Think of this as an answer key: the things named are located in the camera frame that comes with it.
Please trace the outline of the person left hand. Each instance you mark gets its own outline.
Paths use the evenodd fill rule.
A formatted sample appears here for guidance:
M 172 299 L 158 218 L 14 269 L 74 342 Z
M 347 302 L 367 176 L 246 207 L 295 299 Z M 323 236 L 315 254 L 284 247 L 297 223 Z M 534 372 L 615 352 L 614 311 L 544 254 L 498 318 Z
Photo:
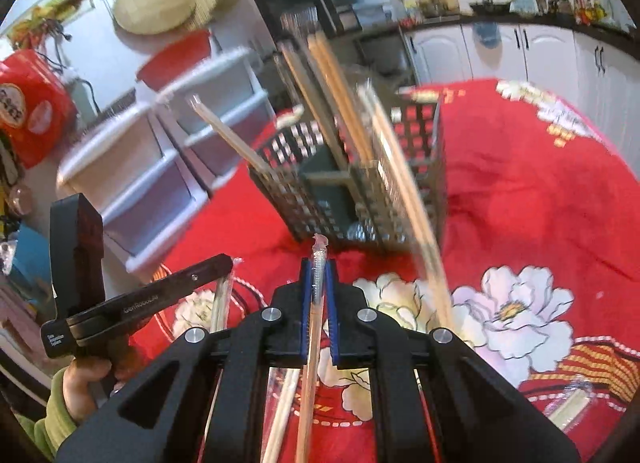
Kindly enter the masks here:
M 98 409 L 89 385 L 100 383 L 111 371 L 111 361 L 98 357 L 75 358 L 65 369 L 62 395 L 66 410 L 76 424 Z

